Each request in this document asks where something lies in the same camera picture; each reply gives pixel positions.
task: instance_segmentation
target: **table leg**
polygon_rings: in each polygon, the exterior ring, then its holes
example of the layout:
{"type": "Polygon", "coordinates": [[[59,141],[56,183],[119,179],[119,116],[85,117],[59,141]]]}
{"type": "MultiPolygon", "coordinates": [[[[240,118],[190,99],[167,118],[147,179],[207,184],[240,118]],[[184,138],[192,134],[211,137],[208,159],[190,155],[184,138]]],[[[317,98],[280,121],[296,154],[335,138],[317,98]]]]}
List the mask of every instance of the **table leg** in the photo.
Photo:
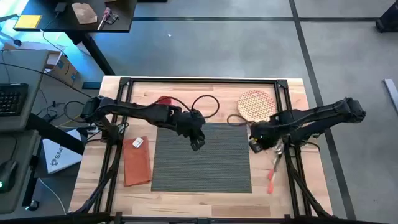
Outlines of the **table leg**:
{"type": "Polygon", "coordinates": [[[398,0],[376,21],[379,32],[398,32],[398,0]]]}
{"type": "Polygon", "coordinates": [[[38,130],[39,135],[43,138],[47,138],[75,153],[83,155],[84,145],[81,141],[32,113],[27,120],[26,129],[38,130]]]}
{"type": "Polygon", "coordinates": [[[66,32],[66,34],[72,40],[73,44],[76,45],[80,42],[83,43],[105,75],[116,75],[105,56],[102,54],[100,48],[98,48],[94,39],[88,33],[66,32]]]}

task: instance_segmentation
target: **cardboard box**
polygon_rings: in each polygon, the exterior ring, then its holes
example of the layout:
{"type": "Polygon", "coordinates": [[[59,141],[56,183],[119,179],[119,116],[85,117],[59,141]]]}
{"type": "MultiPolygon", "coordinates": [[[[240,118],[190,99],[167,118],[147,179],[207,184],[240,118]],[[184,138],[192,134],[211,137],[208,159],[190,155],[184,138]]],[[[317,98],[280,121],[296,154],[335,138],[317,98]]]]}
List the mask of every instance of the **cardboard box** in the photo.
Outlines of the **cardboard box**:
{"type": "Polygon", "coordinates": [[[45,72],[49,75],[57,77],[69,85],[73,85],[78,77],[78,71],[69,62],[68,58],[62,54],[59,49],[51,44],[43,44],[38,42],[23,42],[17,49],[24,50],[49,50],[49,58],[45,66],[45,72]]]}

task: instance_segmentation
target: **computer mouse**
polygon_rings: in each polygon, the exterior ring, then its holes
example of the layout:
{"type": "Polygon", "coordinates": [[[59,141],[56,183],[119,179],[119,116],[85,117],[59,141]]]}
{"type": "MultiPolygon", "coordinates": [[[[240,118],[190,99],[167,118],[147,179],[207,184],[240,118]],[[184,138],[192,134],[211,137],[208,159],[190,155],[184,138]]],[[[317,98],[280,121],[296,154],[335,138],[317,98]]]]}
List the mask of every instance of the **computer mouse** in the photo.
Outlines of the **computer mouse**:
{"type": "Polygon", "coordinates": [[[0,164],[0,193],[8,192],[15,184],[18,163],[12,159],[0,164]]]}

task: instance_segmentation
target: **black desk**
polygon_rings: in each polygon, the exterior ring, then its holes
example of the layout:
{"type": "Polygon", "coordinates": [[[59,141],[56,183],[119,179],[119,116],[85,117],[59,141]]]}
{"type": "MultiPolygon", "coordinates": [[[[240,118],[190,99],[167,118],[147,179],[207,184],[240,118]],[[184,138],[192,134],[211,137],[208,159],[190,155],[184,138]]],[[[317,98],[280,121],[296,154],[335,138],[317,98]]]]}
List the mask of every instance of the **black desk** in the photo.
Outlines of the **black desk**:
{"type": "Polygon", "coordinates": [[[108,61],[105,59],[104,55],[88,33],[130,32],[136,4],[137,0],[116,0],[115,2],[107,2],[106,4],[103,0],[29,0],[22,12],[22,15],[42,15],[42,18],[34,29],[14,28],[14,30],[64,32],[75,45],[80,42],[83,43],[105,75],[115,75],[108,61]],[[68,4],[65,11],[61,12],[54,20],[56,15],[54,9],[58,2],[67,2],[68,4]],[[75,2],[88,3],[98,16],[97,23],[84,25],[79,24],[72,9],[72,4],[75,2]],[[119,20],[112,25],[105,23],[101,30],[97,30],[105,11],[105,7],[110,7],[113,13],[119,15],[119,20]]]}

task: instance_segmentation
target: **black floor strip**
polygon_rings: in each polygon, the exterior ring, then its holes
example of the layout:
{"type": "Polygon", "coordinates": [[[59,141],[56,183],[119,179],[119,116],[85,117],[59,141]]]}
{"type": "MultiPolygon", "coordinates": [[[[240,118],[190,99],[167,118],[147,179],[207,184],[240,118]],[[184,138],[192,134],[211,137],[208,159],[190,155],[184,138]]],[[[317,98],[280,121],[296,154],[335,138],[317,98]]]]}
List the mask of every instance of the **black floor strip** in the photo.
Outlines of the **black floor strip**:
{"type": "MultiPolygon", "coordinates": [[[[308,76],[310,78],[310,83],[311,83],[311,87],[312,87],[313,94],[315,97],[315,102],[317,103],[317,106],[323,106],[322,96],[321,96],[320,89],[318,86],[317,78],[315,76],[315,72],[313,70],[313,66],[312,66],[310,54],[308,52],[307,44],[305,43],[304,33],[303,33],[303,29],[302,29],[302,26],[300,23],[299,14],[297,12],[294,0],[289,0],[289,3],[290,3],[290,7],[292,9],[294,24],[295,24],[296,30],[297,30],[298,41],[300,42],[305,66],[307,67],[307,72],[308,72],[308,76]]],[[[348,186],[346,183],[346,179],[344,177],[343,168],[341,166],[340,159],[338,157],[338,153],[337,153],[337,149],[336,149],[335,140],[333,139],[333,135],[331,134],[330,129],[325,130],[325,137],[326,137],[326,142],[328,144],[333,168],[336,173],[337,184],[340,189],[340,194],[341,194],[341,197],[343,200],[343,205],[344,205],[347,219],[356,220],[353,203],[351,201],[351,197],[348,192],[348,186]]]]}
{"type": "MultiPolygon", "coordinates": [[[[374,17],[298,17],[301,22],[374,22],[374,17]]],[[[160,16],[160,17],[134,17],[133,21],[294,21],[294,17],[230,17],[230,16],[160,16]]]]}
{"type": "Polygon", "coordinates": [[[299,18],[302,22],[374,22],[378,18],[349,18],[349,17],[308,17],[308,18],[299,18]]]}
{"type": "Polygon", "coordinates": [[[133,21],[293,21],[292,17],[134,17],[133,21]]]}

